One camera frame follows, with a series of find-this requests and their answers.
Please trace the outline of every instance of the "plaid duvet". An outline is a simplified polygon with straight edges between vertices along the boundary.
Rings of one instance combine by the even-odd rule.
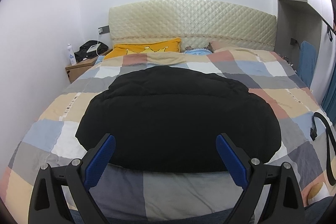
[[[39,167],[45,162],[67,165],[86,153],[75,133],[90,100],[119,75],[161,65],[216,73],[245,84],[249,92],[271,105],[279,120],[282,145],[269,163],[291,163],[305,203],[317,182],[325,182],[330,193],[335,194],[326,176],[326,135],[320,120],[316,120],[318,137],[315,141],[310,138],[313,113],[325,113],[276,53],[230,47],[206,56],[132,54],[104,60],[85,72],[55,99],[18,144],[1,180],[0,195],[19,224],[27,223]],[[199,122],[211,122],[211,109],[205,109],[203,117]],[[331,158],[336,170],[333,151]],[[76,209],[68,188],[63,189],[69,207]],[[128,220],[181,219],[222,211],[234,206],[241,191],[228,172],[161,174],[113,165],[106,167],[98,185],[90,190],[106,216]]]

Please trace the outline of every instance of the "nightstand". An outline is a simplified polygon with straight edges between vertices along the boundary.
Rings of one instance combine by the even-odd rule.
[[[106,54],[110,53],[111,51],[112,51],[112,49],[109,49],[106,52],[104,52],[102,55],[106,55]],[[81,62],[78,62],[76,65],[66,67],[65,71],[67,72],[70,83],[75,81],[85,71],[87,71],[89,68],[91,68],[95,64],[97,58],[98,58],[98,56],[96,56],[95,58],[92,58],[92,59],[86,59],[86,60],[83,60]]]

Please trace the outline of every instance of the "quilted headboard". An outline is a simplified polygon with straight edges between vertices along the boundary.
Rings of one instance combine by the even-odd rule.
[[[181,51],[212,40],[273,51],[277,19],[259,10],[212,0],[149,0],[112,7],[113,44],[154,43],[181,37]]]

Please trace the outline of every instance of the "wardrobe door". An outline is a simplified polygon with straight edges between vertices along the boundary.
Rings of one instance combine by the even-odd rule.
[[[322,103],[323,97],[325,96],[329,87],[331,76],[334,72],[335,57],[335,34],[332,33],[332,41],[330,41],[328,26],[322,22],[320,51],[316,62],[314,77],[310,86],[310,90],[319,104]]]

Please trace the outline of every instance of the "white bottle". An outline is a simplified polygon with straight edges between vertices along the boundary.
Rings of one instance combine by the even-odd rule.
[[[77,62],[76,62],[74,50],[72,49],[72,46],[70,44],[68,44],[68,52],[69,52],[69,58],[70,58],[71,65],[76,65]]]

